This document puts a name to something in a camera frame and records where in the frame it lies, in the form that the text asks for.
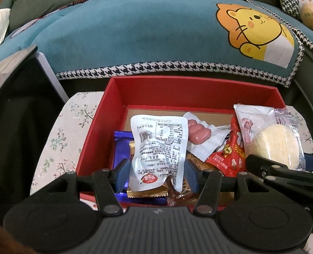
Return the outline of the red cardboard box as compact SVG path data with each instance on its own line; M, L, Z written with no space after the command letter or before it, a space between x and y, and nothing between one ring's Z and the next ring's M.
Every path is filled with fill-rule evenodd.
M128 188L151 194L181 192L189 143L187 115L202 112L211 121L235 124L234 105L283 108L270 86L231 80L175 76L114 77L89 129L78 162L81 193L106 216L118 216Z

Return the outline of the blue wafer biscuit pack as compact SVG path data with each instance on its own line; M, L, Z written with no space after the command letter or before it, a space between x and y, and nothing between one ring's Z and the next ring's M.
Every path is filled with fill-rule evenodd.
M113 167L116 167L123 159L131 159L129 143L134 141L131 131L115 131L114 132L114 161ZM125 183L123 191L116 193L116 197L120 202L127 202L139 205L166 206L167 197L147 197L147 198L128 198L127 197L128 181Z

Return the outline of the round cake clear wrapper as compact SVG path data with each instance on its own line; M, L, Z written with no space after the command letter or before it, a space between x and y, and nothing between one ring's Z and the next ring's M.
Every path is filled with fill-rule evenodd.
M258 155L285 164L290 170L306 170L297 121L288 108L244 104L233 108L246 156Z

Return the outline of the gold foil snack packet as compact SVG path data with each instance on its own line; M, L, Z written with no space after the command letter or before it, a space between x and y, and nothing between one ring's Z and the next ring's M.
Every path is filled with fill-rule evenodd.
M129 148L130 148L130 154L131 154L131 161L133 161L134 155L135 155L135 141L130 141L129 143ZM129 173L129 182L128 182L128 187L127 187L127 197L128 198L147 198L147 197L152 197L152 198L157 198L157 197L166 197L168 196L168 187L164 183L163 185L149 189L149 190L143 190L140 192L132 191L130 184L131 184L131 173Z

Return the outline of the teal lion sofa cover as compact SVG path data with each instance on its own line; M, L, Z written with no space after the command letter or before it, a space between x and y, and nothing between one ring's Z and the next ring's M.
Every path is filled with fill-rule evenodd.
M263 60L247 53L241 13L276 21L293 38L269 43ZM288 87L313 31L279 10L250 0L89 0L57 10L0 45L0 61L29 46L56 76L96 79L162 71L222 72Z

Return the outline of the pink sausage balls packet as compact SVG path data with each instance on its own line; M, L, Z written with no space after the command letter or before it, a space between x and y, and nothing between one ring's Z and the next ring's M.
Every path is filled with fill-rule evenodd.
M183 117L188 120L189 128L187 151L201 161L206 161L216 149L220 148L231 131L230 125L207 124L191 112L185 113Z

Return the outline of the black side table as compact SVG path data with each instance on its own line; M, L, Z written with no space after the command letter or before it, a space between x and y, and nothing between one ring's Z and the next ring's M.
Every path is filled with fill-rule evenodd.
M37 46L0 61L0 224L29 195L40 154L66 101Z

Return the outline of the red Trolli gummy bag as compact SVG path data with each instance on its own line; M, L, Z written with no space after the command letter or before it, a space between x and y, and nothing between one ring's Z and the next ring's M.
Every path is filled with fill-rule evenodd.
M236 115L231 119L230 130L223 149L212 153L205 162L219 169L226 177L236 177L239 172L246 171L243 137Z

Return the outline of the white printed snack pouch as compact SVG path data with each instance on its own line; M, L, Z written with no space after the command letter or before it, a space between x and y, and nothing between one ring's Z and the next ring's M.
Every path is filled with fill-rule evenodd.
M183 188L189 136L183 116L135 115L131 117L135 155L131 164L131 190L140 192L171 179L178 192Z

